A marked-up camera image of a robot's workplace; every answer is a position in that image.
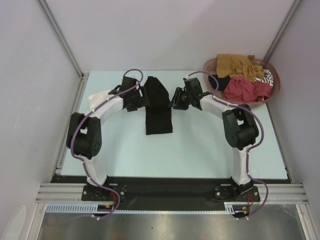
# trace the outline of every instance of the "striped cloth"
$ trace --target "striped cloth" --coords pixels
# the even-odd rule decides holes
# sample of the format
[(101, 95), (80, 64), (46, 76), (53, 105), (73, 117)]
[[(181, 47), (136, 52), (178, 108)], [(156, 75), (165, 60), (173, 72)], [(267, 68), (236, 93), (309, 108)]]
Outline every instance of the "striped cloth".
[(264, 70), (264, 77), (263, 78), (255, 78), (256, 81), (269, 84), (271, 87), (274, 86), (274, 76), (272, 76), (272, 73), (268, 70)]

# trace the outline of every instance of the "light blue work surface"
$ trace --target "light blue work surface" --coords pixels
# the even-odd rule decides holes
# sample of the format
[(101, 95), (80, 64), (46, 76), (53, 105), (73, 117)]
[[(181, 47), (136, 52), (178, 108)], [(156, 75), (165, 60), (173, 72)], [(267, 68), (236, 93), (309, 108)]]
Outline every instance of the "light blue work surface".
[[(123, 71), (92, 71), (79, 112), (89, 109), (88, 96), (121, 84)], [(190, 71), (144, 71), (157, 77), (172, 99), (176, 87), (184, 87)], [(128, 76), (140, 78), (138, 72)], [(197, 74), (203, 91), (203, 75)], [(287, 179), (284, 162), (266, 105), (253, 109), (264, 128), (264, 141), (252, 151), (252, 176)], [(109, 176), (166, 178), (229, 178), (233, 172), (233, 151), (228, 145), (223, 122), (217, 116), (192, 106), (172, 110), (173, 133), (146, 135), (146, 111), (117, 112), (102, 126), (102, 148), (97, 158), (107, 165)], [(62, 175), (85, 176), (79, 160), (67, 150)]]

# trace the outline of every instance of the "pink basket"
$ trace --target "pink basket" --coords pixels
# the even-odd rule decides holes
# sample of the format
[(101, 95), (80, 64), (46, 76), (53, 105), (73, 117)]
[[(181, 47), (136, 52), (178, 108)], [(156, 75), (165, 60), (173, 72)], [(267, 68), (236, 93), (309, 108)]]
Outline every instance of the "pink basket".
[[(255, 58), (254, 56), (249, 56), (248, 57), (250, 59), (250, 61), (254, 64), (254, 65), (261, 65), (263, 67), (263, 69), (268, 69), (272, 75), (273, 75), (273, 87), (271, 89), (271, 94), (270, 94), (270, 97), (264, 101), (256, 101), (256, 102), (246, 102), (246, 104), (248, 104), (249, 106), (260, 106), (261, 104), (264, 104), (268, 101), (270, 101), (272, 98), (274, 98), (279, 90), (280, 90), (280, 87), (281, 87), (281, 84), (280, 84), (280, 78), (279, 78), (279, 75), (276, 71), (276, 69), (274, 68), (274, 66), (272, 66), (269, 62), (267, 61), (264, 61), (262, 59), (257, 59)], [(204, 64), (204, 67), (203, 67), (203, 71), (207, 72), (207, 73), (215, 73), (216, 70), (217, 70), (217, 58), (212, 58), (210, 60), (208, 60), (205, 64)], [(205, 85), (207, 87), (207, 90), (211, 93), (214, 92), (214, 89), (213, 87), (211, 86), (210, 82), (209, 82), (209, 77), (208, 75), (204, 74), (203, 75), (204, 77), (204, 82), (205, 82)], [(233, 104), (243, 104), (243, 102), (235, 102), (235, 101), (230, 101), (230, 100), (226, 100), (224, 98), (224, 95), (223, 95), (223, 92), (222, 91), (217, 91), (216, 93), (216, 96), (220, 99), (223, 99), (224, 101), (226, 102), (229, 102), (229, 103), (233, 103)]]

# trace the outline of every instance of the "pink cloth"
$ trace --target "pink cloth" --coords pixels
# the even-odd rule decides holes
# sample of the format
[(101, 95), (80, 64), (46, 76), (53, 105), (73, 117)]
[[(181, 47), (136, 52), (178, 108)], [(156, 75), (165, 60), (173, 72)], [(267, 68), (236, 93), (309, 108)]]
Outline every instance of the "pink cloth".
[(252, 83), (243, 76), (235, 76), (226, 86), (223, 96), (230, 101), (249, 103), (262, 101), (270, 97), (270, 93), (271, 86), (267, 83), (260, 81)]

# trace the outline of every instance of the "black fabric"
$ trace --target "black fabric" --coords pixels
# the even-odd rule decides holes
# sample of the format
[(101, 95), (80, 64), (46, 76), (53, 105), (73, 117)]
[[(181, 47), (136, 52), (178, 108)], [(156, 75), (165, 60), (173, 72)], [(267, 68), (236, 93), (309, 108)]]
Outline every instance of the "black fabric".
[(144, 84), (149, 100), (145, 107), (145, 130), (147, 135), (169, 134), (173, 132), (171, 122), (171, 107), (169, 93), (162, 83), (153, 76), (149, 76)]
[[(231, 78), (229, 76), (226, 76), (226, 77), (218, 77), (218, 75), (213, 75), (213, 76), (218, 81), (218, 84), (219, 84), (218, 90), (220, 90), (220, 91), (225, 90), (226, 87), (228, 86), (228, 83), (230, 82)], [(216, 89), (217, 83), (211, 76), (209, 76), (209, 83), (211, 84), (213, 89)]]

